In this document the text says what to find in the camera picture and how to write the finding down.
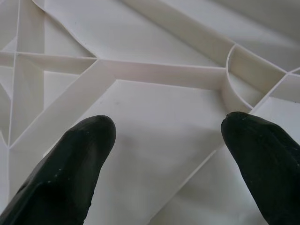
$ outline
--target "white plastic surface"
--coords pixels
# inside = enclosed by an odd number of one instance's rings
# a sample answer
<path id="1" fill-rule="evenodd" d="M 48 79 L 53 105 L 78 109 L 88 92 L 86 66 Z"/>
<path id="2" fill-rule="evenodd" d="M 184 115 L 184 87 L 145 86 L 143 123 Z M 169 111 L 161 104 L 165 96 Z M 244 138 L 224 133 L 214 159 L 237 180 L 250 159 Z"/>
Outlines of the white plastic surface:
<path id="1" fill-rule="evenodd" d="M 117 139 L 85 225 L 265 225 L 220 124 L 249 112 L 300 142 L 290 18 L 274 32 L 217 1 L 123 2 L 139 12 L 119 0 L 0 0 L 0 212 L 66 130 L 105 114 Z"/>

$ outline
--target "white plastic structure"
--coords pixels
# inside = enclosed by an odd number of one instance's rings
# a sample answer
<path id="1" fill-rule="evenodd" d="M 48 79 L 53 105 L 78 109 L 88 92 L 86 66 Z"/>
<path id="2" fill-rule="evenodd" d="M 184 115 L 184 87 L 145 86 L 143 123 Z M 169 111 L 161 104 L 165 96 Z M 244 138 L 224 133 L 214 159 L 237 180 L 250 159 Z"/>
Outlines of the white plastic structure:
<path id="1" fill-rule="evenodd" d="M 0 0 L 0 211 L 66 130 L 105 114 L 117 139 L 85 225 L 266 224 L 220 125 L 248 112 L 300 143 L 299 14 L 242 2 Z"/>

